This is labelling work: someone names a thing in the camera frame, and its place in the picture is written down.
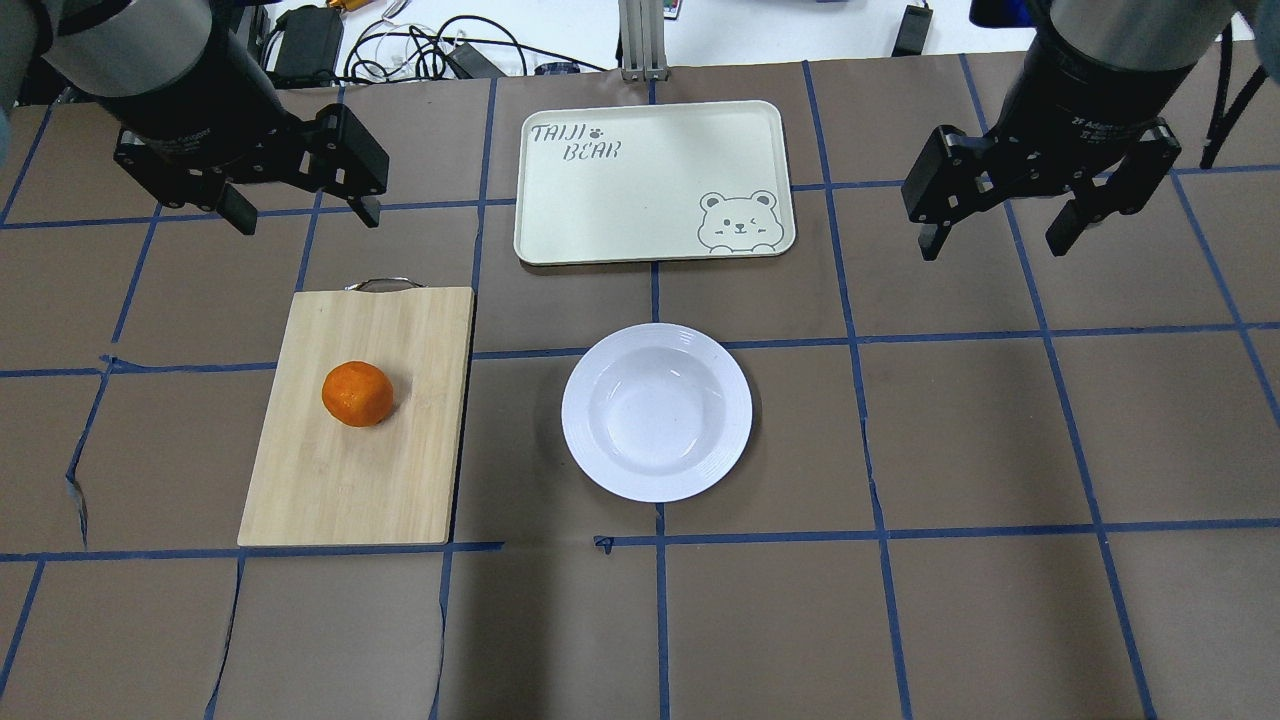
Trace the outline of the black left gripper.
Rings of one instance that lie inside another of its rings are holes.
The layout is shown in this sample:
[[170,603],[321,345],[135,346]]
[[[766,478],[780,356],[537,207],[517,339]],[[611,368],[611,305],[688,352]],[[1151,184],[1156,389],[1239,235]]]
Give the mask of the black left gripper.
[[163,149],[123,128],[113,159],[163,206],[219,213],[244,236],[256,233],[259,210],[238,191],[242,184],[328,193],[348,202],[365,227],[381,224],[390,156],[343,104],[329,104],[308,120],[285,111],[230,147],[215,149],[212,141],[212,133],[200,132]]

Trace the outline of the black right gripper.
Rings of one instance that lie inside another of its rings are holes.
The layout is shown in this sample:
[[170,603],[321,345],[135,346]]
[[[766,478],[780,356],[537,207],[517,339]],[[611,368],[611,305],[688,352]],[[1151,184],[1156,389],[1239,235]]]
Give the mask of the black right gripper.
[[948,225],[1012,199],[1070,196],[1044,232],[1052,256],[1065,256],[1096,222],[1142,210],[1181,155],[1181,143],[1157,118],[1116,143],[1059,138],[1015,140],[991,131],[970,136],[938,126],[902,183],[910,222],[922,224],[918,246],[934,261]]

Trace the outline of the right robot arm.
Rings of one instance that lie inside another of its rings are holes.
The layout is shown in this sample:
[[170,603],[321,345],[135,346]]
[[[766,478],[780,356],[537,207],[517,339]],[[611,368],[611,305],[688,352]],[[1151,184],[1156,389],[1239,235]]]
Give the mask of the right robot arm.
[[1066,204],[1044,237],[1062,256],[1092,225],[1140,211],[1181,154],[1164,119],[1181,83],[1242,15],[1277,68],[1275,1],[1030,1],[1036,36],[980,136],[936,127],[902,186],[922,256],[1011,199]]

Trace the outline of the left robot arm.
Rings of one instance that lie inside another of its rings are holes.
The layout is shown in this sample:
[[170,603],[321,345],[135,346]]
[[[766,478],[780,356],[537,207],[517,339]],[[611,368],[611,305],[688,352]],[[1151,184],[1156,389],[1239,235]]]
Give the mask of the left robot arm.
[[390,159],[332,104],[305,120],[206,1],[5,1],[3,146],[29,64],[42,59],[122,127],[115,163],[164,208],[212,213],[252,234],[243,184],[342,199],[380,223]]

